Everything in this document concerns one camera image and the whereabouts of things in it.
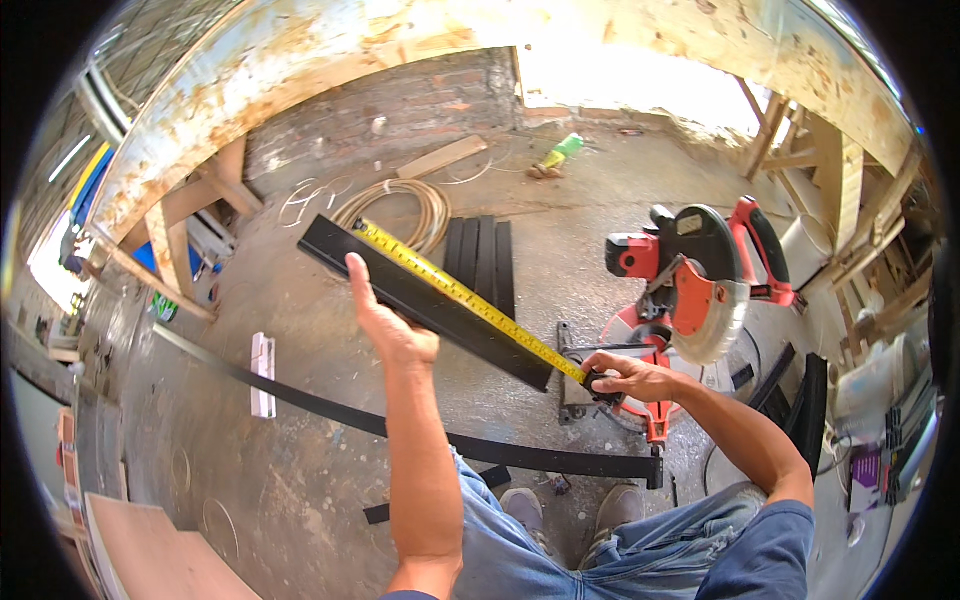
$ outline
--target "miter saw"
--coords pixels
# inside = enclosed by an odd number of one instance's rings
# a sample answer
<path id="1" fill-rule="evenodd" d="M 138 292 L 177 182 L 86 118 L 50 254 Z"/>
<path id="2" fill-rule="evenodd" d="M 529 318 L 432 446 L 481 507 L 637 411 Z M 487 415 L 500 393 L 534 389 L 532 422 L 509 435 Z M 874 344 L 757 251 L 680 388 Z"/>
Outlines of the miter saw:
<path id="1" fill-rule="evenodd" d="M 663 206 L 650 211 L 653 225 L 641 233 L 607 238 L 607 270 L 618 277 L 646 280 L 639 300 L 617 312 L 600 336 L 600 344 L 576 347 L 570 325 L 558 326 L 559 351 L 582 360 L 588 351 L 607 349 L 646 362 L 687 372 L 709 387 L 730 379 L 726 363 L 717 362 L 743 328 L 747 302 L 761 300 L 789 306 L 793 290 L 780 240 L 756 200 L 744 196 L 724 219 L 716 210 L 694 204 L 676 216 Z M 747 247 L 749 235 L 766 281 L 756 280 Z M 561 423 L 586 413 L 564 388 Z M 674 402 L 644 402 L 623 397 L 602 410 L 628 428 L 643 431 L 648 443 L 663 444 Z"/>

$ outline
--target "saw handle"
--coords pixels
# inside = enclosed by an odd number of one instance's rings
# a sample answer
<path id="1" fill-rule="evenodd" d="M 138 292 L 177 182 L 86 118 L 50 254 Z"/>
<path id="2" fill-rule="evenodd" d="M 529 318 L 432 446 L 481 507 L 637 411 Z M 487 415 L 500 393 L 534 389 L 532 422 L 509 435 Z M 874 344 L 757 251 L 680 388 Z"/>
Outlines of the saw handle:
<path id="1" fill-rule="evenodd" d="M 790 286 L 790 274 L 786 266 L 786 257 L 780 240 L 767 216 L 760 210 L 759 204 L 750 196 L 743 196 L 736 203 L 736 209 L 727 220 L 736 248 L 743 263 L 743 278 L 750 283 L 751 300 L 763 300 L 780 306 L 793 303 L 793 288 Z M 747 250 L 746 234 L 754 243 L 756 253 L 767 271 L 767 282 L 758 285 L 754 264 Z"/>

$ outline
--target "yellow measuring tape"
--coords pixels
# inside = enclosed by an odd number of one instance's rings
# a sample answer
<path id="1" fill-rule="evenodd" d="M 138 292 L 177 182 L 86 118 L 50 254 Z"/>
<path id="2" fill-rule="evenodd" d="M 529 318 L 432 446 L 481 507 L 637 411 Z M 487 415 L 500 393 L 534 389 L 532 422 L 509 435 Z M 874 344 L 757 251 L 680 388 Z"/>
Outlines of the yellow measuring tape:
<path id="1" fill-rule="evenodd" d="M 504 332 L 547 364 L 569 375 L 577 383 L 583 385 L 587 380 L 587 374 L 576 363 L 564 358 L 559 352 L 541 342 L 537 336 L 516 324 L 516 321 L 480 298 L 466 285 L 444 273 L 429 260 L 405 246 L 403 242 L 390 233 L 361 218 L 353 224 L 353 234 L 371 246 L 380 249 L 396 264 L 426 281 L 435 290 L 457 302 L 477 317 Z"/>

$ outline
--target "jeans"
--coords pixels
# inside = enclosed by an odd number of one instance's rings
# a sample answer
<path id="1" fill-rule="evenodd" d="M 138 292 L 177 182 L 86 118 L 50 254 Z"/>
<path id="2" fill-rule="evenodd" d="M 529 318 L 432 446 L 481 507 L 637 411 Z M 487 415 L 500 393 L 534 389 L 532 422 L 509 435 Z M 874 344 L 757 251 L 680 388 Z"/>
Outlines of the jeans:
<path id="1" fill-rule="evenodd" d="M 621 525 L 595 548 L 592 568 L 554 563 L 503 512 L 483 479 L 454 452 L 464 497 L 459 600 L 506 598 L 693 598 L 710 567 L 766 502 L 750 482 L 693 504 Z"/>

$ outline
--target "white block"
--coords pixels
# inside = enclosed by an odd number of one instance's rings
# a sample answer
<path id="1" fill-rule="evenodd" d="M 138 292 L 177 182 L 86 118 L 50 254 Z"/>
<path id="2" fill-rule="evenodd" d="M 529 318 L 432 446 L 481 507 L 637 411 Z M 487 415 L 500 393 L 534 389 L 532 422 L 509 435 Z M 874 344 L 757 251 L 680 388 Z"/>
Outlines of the white block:
<path id="1" fill-rule="evenodd" d="M 271 381 L 275 375 L 276 340 L 262 331 L 253 334 L 250 370 Z M 250 388 L 250 411 L 254 417 L 276 418 L 276 397 L 263 390 Z"/>

